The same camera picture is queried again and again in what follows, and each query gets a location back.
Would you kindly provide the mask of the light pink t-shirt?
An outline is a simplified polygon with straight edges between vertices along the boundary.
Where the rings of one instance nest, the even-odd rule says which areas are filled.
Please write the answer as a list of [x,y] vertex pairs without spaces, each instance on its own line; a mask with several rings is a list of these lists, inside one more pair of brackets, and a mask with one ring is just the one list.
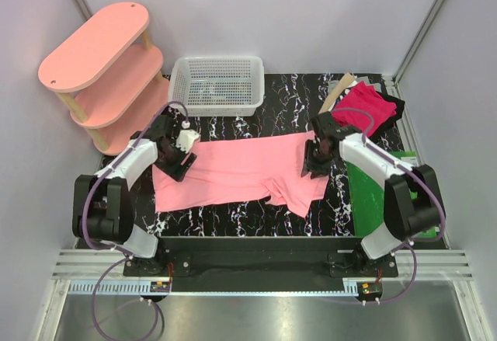
[[306,140],[311,132],[194,145],[197,158],[181,182],[152,168],[157,212],[264,199],[305,217],[325,195],[328,177],[303,176]]

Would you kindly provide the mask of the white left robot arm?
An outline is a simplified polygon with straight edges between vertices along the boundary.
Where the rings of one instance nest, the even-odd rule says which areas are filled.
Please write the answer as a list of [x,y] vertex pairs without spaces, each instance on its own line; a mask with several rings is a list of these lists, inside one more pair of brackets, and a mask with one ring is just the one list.
[[168,180],[181,182],[196,160],[200,139],[188,120],[158,116],[130,136],[124,150],[105,168],[75,180],[72,232],[95,250],[117,249],[152,276],[168,271],[164,242],[134,221],[130,190],[154,165]]

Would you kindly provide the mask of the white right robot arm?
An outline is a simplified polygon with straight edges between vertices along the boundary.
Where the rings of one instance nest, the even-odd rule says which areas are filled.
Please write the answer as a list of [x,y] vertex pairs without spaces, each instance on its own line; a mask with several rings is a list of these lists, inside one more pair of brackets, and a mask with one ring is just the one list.
[[369,138],[374,118],[367,113],[367,128],[339,125],[331,111],[311,119],[314,138],[304,147],[303,176],[323,177],[334,159],[351,163],[368,175],[384,192],[383,221],[363,237],[344,259],[342,271],[369,276],[386,258],[412,247],[418,235],[438,227],[441,239],[446,213],[436,173],[428,165],[413,166],[381,149]]

